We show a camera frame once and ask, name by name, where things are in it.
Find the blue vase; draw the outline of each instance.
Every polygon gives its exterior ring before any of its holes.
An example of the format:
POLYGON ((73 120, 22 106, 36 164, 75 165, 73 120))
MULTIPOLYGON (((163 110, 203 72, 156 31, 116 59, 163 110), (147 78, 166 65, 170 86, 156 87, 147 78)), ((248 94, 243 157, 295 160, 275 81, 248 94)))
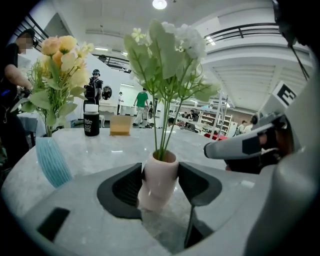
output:
POLYGON ((66 160, 54 138, 37 137, 35 149, 45 177, 55 188, 72 179, 66 160))

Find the brown card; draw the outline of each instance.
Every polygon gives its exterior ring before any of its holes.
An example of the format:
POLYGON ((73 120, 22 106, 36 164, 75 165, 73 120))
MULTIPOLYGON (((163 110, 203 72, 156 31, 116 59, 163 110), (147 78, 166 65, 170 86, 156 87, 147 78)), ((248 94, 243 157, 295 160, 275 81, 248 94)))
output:
POLYGON ((131 116, 113 115, 110 119, 110 135, 130 135, 131 124, 131 116))

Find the black cable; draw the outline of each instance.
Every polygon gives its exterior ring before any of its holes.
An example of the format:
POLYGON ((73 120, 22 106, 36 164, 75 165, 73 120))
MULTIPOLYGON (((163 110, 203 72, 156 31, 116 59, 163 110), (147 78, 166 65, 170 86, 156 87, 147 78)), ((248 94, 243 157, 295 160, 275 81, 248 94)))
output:
POLYGON ((297 61, 298 61, 298 63, 299 63, 299 66, 300 66, 300 68, 301 68, 301 70, 302 70, 302 73, 303 73, 303 75, 304 75, 305 80, 308 81, 308 78, 309 78, 308 72, 306 71, 304 65, 301 63, 301 61, 300 61, 300 59, 299 59, 299 57, 298 57, 298 55, 297 55, 294 47, 291 45, 290 48, 291 48, 291 50, 293 51, 293 53, 294 53, 294 55, 295 55, 295 57, 296 57, 296 59, 297 59, 297 61))

